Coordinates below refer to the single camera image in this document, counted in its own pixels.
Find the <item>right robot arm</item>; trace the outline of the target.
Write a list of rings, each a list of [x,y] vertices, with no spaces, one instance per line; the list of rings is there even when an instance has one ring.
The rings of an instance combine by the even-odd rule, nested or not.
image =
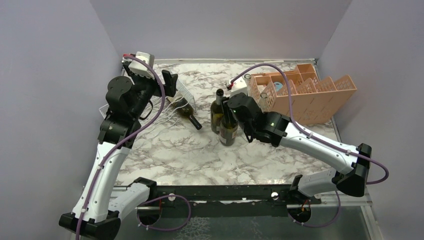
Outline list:
[[[223,99],[223,107],[237,121],[247,140],[273,147],[287,147],[320,160],[331,168],[310,175],[298,175],[288,190],[289,199],[300,204],[316,194],[340,191],[362,197],[368,180],[372,148],[344,144],[317,134],[278,112],[263,112],[256,101],[244,93]]]

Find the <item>green wine bottle front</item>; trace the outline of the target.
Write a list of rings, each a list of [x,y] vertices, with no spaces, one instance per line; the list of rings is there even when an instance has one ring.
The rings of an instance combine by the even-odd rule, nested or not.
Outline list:
[[[174,109],[180,114],[180,116],[188,119],[197,130],[200,130],[203,127],[194,116],[194,108],[183,96],[168,96],[167,99],[170,101],[170,104],[174,107]]]

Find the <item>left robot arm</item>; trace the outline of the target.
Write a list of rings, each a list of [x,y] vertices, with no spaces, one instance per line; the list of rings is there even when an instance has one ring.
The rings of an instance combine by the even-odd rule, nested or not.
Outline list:
[[[113,240],[122,220],[139,204],[149,206],[157,200],[156,182],[142,177],[117,198],[111,199],[111,195],[120,168],[143,129],[140,117],[151,98],[176,94],[178,75],[163,70],[162,76],[163,85],[134,73],[117,76],[108,83],[108,109],[100,125],[93,168],[73,210],[59,219],[59,225],[77,239]]]

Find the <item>green bottle silver neck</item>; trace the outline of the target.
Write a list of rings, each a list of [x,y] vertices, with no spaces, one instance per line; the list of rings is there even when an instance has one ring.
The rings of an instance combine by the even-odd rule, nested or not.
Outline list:
[[[222,99],[224,96],[224,90],[218,89],[215,92],[215,100],[210,105],[210,126],[211,130],[215,134],[220,132],[220,123],[223,117]]]

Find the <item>green bottle black neck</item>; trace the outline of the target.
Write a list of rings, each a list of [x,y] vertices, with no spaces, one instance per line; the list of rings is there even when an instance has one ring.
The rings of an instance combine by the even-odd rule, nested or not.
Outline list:
[[[220,121],[219,139],[224,146],[231,146],[234,144],[237,130],[238,121],[234,118],[233,111],[228,106],[228,102],[222,103],[223,116]]]

